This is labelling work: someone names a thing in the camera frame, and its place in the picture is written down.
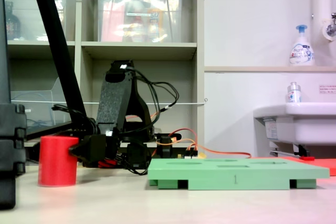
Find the white wire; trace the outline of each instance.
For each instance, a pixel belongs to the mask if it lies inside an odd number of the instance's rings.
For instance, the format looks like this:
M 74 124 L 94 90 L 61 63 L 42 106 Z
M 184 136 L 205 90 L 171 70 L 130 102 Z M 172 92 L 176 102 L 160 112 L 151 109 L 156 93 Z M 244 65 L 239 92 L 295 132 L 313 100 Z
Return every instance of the white wire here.
M 66 102 L 50 102 L 50 101 L 24 101 L 12 100 L 12 102 L 35 102 L 35 103 L 66 103 Z M 206 102 L 180 102 L 175 105 L 204 105 Z M 99 104 L 99 102 L 84 102 L 84 104 Z M 160 105 L 170 105 L 171 103 L 159 103 Z

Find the blue pump cap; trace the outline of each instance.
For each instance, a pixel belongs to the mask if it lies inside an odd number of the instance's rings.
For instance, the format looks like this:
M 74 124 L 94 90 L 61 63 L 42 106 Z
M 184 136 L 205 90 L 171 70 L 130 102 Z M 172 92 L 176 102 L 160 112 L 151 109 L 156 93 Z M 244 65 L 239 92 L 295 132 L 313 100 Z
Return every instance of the blue pump cap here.
M 306 30 L 307 28 L 308 28 L 308 26 L 306 26 L 306 25 L 299 25 L 299 26 L 296 27 L 296 29 L 299 30 L 299 33 L 304 33 L 305 32 L 304 30 Z

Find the sink basin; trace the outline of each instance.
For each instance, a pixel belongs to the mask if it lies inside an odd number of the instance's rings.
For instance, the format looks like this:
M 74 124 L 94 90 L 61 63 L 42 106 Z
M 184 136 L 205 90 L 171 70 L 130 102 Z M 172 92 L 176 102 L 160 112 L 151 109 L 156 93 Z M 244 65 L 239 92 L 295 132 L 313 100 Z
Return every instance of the sink basin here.
M 301 102 L 266 106 L 254 111 L 273 142 L 336 145 L 336 103 Z

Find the clear plastic bin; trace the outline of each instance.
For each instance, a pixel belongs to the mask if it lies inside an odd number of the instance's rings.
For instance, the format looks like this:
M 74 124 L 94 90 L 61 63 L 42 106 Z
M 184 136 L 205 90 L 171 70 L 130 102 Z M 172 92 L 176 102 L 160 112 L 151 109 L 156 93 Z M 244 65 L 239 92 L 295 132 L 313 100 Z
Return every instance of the clear plastic bin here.
M 76 0 L 55 0 L 55 3 L 66 40 L 73 41 L 75 39 Z M 36 0 L 5 0 L 5 5 L 8 40 L 48 41 Z
M 12 91 L 10 94 L 13 103 L 25 106 L 28 132 L 71 121 L 68 113 L 51 110 L 54 104 L 66 105 L 59 78 L 51 90 Z
M 182 42 L 182 0 L 98 0 L 98 41 Z

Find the shelf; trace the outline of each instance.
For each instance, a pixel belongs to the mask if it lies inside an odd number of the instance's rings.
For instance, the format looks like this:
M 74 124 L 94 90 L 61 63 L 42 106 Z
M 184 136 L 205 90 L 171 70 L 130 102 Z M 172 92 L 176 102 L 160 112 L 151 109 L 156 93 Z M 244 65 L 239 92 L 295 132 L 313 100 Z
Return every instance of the shelf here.
M 224 67 L 209 66 L 204 67 L 204 71 L 211 73 L 225 72 L 336 72 L 336 67 L 319 67 L 319 66 L 301 66 L 301 67 Z
M 156 148 L 157 147 L 157 144 L 156 143 L 146 143 L 147 144 L 147 147 L 148 148 Z M 121 148 L 126 148 L 127 145 L 129 145 L 129 143 L 121 143 L 120 144 L 120 147 Z M 190 143 L 176 143 L 176 144 L 173 144 L 173 148 L 187 148 L 189 145 L 191 145 L 191 142 Z
M 82 42 L 93 59 L 100 60 L 191 60 L 197 43 Z
M 24 145 L 25 145 L 25 147 L 33 147 L 38 142 L 39 142 L 39 140 L 31 140 L 31 141 L 25 142 Z M 129 143 L 121 143 L 120 147 L 121 148 L 126 148 L 127 145 L 129 145 Z M 173 144 L 173 147 L 174 148 L 187 148 L 189 145 L 191 145 L 191 142 L 190 143 L 185 142 L 185 143 Z M 147 143 L 147 147 L 148 148 L 156 148 L 157 144 L 156 143 Z
M 75 42 L 68 41 L 70 56 L 75 57 Z M 11 59 L 51 59 L 48 41 L 37 40 L 9 40 L 8 54 Z

